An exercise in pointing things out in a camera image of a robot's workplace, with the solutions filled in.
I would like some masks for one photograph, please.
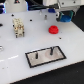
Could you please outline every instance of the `red circular object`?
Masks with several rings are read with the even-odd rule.
[[[59,29],[57,26],[53,25],[49,28],[49,33],[51,33],[51,34],[57,34],[58,32],[59,32]]]

